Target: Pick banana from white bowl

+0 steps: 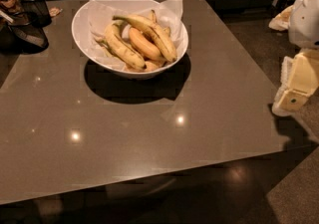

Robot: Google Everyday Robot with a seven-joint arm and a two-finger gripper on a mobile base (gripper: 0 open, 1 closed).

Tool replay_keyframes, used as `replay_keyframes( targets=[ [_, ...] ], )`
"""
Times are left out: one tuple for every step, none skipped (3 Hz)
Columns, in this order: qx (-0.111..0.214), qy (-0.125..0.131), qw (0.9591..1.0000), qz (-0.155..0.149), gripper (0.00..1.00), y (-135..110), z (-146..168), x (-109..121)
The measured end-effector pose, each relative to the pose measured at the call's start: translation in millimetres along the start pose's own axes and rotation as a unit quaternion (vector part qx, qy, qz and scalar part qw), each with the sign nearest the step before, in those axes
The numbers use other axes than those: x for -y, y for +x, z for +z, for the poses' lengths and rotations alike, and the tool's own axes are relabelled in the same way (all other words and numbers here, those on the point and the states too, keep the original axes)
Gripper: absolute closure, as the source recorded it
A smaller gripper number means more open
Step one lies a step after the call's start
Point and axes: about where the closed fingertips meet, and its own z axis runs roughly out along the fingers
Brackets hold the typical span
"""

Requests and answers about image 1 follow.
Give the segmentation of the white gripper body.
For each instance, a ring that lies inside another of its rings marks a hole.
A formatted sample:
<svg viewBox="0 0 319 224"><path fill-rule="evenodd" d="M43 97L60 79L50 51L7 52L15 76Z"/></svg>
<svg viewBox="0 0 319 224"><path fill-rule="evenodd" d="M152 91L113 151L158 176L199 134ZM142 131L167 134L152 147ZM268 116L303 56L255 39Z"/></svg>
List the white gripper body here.
<svg viewBox="0 0 319 224"><path fill-rule="evenodd" d="M294 58L285 57L280 82L285 91L312 96L319 87L319 51L301 49Z"/></svg>

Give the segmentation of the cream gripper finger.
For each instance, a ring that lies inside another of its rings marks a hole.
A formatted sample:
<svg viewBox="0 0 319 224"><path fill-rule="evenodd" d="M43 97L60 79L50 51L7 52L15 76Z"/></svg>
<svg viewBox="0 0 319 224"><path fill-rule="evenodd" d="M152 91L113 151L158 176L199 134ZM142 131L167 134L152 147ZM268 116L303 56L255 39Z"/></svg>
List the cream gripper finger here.
<svg viewBox="0 0 319 224"><path fill-rule="evenodd" d="M298 112L309 100L304 92L280 88L274 98L272 112L278 116L289 116Z"/></svg>

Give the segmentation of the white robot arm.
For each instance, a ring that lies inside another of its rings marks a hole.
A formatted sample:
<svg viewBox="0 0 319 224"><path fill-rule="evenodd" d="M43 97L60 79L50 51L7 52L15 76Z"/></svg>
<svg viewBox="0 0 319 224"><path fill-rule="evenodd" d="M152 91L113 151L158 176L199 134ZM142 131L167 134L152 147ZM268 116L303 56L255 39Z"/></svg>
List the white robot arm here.
<svg viewBox="0 0 319 224"><path fill-rule="evenodd" d="M273 18L269 27L288 31L289 41L300 48L281 65L281 86L272 105L279 116L298 112L319 88L319 0L296 0Z"/></svg>

